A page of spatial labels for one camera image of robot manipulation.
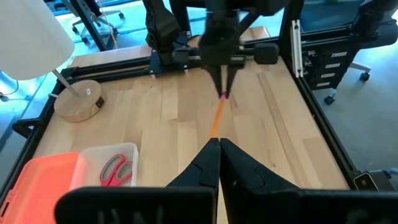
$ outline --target round wooden lamp base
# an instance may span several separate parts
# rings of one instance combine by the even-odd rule
[[[65,121],[76,123],[94,116],[105,104],[106,94],[101,85],[93,80],[72,84],[79,94],[74,96],[67,88],[58,95],[54,111]]]

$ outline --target orange plastic lid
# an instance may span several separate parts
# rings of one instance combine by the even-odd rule
[[[69,191],[78,156],[69,152],[27,162],[0,208],[0,224],[55,223],[55,204]]]

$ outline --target clear plastic container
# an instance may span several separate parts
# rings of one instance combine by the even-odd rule
[[[83,150],[79,155],[70,189],[101,186],[101,172],[109,160],[117,154],[126,156],[126,160],[132,162],[132,177],[121,186],[135,186],[137,181],[138,150],[135,144],[126,142]]]

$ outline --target red scissors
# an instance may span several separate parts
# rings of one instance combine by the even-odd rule
[[[114,155],[99,176],[101,186],[120,186],[132,177],[132,162],[123,154]]]

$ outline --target wooden table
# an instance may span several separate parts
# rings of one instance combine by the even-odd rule
[[[267,36],[265,28],[257,27],[247,30],[243,39]],[[150,52],[148,46],[100,52],[75,57],[70,66],[145,57]],[[81,123],[66,123],[54,114],[35,157],[133,142],[139,148],[137,184],[165,186],[209,140],[219,99],[204,70],[101,85],[108,94],[104,108]],[[238,72],[218,136],[301,188],[347,188],[281,58],[276,65],[249,61]],[[220,223],[226,221],[222,201],[220,194]]]

